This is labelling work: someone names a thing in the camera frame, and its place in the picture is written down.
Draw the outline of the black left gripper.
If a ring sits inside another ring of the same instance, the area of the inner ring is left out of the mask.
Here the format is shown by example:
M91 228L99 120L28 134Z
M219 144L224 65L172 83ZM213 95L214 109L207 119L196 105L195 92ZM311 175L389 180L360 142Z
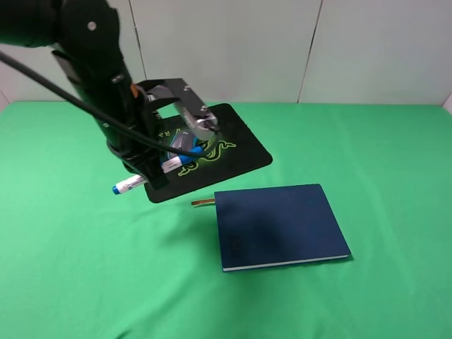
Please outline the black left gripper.
M142 90L136 88L135 94L138 96L133 102L133 116L125 124L130 129L157 140L162 127L162 117L158 112L151 110L150 98L146 97ZM137 159L140 154L151 150L159 151L161 155L160 150L151 148L124 134L119 134L119 145L112 145L110 142L107 145L109 150L122 161L123 166L129 173L131 173L130 170L124 164L127 160ZM154 189L161 189L168 185L168 179L166 174L163 173L159 158L143 161L138 166L138 171Z

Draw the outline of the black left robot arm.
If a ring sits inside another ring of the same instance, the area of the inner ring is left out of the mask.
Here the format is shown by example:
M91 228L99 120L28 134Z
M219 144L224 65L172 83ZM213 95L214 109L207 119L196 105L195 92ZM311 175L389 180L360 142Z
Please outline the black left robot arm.
M1 62L93 116L125 168L160 189L168 180L157 144L159 116L133 82L119 36L119 14L107 1L1 2L1 43L51 47L77 96L5 53Z

